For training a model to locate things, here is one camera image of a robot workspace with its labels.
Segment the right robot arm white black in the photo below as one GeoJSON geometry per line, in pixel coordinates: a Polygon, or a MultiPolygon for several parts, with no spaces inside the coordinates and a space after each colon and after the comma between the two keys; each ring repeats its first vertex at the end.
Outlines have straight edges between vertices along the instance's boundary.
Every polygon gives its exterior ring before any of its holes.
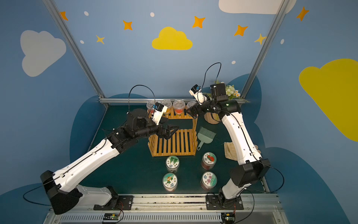
{"type": "Polygon", "coordinates": [[[197,103],[188,109],[193,118],[206,113],[215,113],[227,129],[234,145],[239,166],[231,169],[230,179],[219,191],[219,202],[222,206],[233,204],[235,199],[247,187],[262,180],[270,168],[270,161],[263,159],[254,146],[245,127],[238,102],[230,100],[224,84],[211,85],[211,97],[207,98],[194,85],[189,93],[197,103]]]}

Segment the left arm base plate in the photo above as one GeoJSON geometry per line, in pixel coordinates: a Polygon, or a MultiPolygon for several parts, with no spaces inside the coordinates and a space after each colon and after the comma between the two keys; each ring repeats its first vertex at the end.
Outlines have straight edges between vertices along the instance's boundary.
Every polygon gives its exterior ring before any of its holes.
{"type": "Polygon", "coordinates": [[[113,196],[105,205],[95,204],[93,210],[95,211],[130,211],[132,207],[132,195],[116,195],[113,196]]]}

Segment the bamboo two-tier shelf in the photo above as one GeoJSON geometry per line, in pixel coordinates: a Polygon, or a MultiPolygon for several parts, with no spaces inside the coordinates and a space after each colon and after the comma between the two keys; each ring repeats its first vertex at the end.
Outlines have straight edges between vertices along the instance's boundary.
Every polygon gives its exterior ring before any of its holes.
{"type": "Polygon", "coordinates": [[[173,109],[164,117],[174,120],[191,120],[193,122],[191,129],[179,129],[169,139],[161,139],[156,135],[149,137],[148,147],[153,157],[159,156],[195,156],[198,146],[197,138],[197,119],[192,118],[187,114],[186,110],[180,115],[177,115],[173,109]]]}

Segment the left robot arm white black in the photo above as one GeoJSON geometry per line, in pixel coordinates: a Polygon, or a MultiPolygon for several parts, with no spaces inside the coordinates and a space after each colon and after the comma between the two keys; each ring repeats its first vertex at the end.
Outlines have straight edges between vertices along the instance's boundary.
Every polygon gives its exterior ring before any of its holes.
{"type": "Polygon", "coordinates": [[[62,169],[42,173],[40,179],[53,212],[61,215],[80,204],[114,208],[115,205],[111,203],[117,198],[117,194],[112,187],[91,188],[86,191],[80,182],[104,163],[137,144],[141,138],[157,135],[159,138],[170,139],[179,126],[164,127],[167,121],[157,110],[149,118],[146,110],[135,109],[128,112],[127,120],[122,126],[113,129],[92,150],[62,169]]]}

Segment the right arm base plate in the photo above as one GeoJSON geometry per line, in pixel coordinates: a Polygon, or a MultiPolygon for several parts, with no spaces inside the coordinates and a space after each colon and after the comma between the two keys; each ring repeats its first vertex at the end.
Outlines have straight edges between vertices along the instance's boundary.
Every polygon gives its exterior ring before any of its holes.
{"type": "Polygon", "coordinates": [[[208,194],[205,201],[207,210],[244,210],[241,197],[226,199],[224,196],[208,194]]]}

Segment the small clear jar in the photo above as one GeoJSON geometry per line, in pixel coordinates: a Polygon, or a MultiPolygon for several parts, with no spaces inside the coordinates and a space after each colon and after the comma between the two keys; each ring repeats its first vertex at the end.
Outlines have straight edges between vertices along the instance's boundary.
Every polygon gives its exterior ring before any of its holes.
{"type": "Polygon", "coordinates": [[[189,102],[186,104],[186,109],[189,109],[190,107],[194,106],[196,103],[197,103],[197,101],[189,101],[189,102]]]}
{"type": "Polygon", "coordinates": [[[166,111],[163,112],[163,114],[164,115],[170,114],[172,108],[172,102],[170,100],[163,100],[161,103],[167,107],[166,111]]]}
{"type": "Polygon", "coordinates": [[[147,104],[146,104],[146,107],[147,107],[147,112],[149,114],[153,114],[154,109],[155,109],[155,101],[154,100],[148,101],[147,104]]]}
{"type": "Polygon", "coordinates": [[[184,112],[186,104],[183,100],[175,100],[172,104],[176,115],[181,115],[184,112]]]}

